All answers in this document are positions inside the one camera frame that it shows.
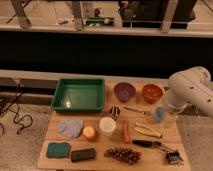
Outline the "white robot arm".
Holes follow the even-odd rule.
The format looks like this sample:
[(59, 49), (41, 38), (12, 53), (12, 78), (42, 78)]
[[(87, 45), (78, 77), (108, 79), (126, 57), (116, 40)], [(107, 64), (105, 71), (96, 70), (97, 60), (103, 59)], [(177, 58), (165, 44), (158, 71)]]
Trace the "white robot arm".
[(187, 103), (191, 103), (213, 118), (213, 90), (208, 87), (210, 81), (210, 72), (201, 66), (172, 74), (168, 79), (169, 89), (164, 95), (165, 108), (169, 112), (181, 113)]

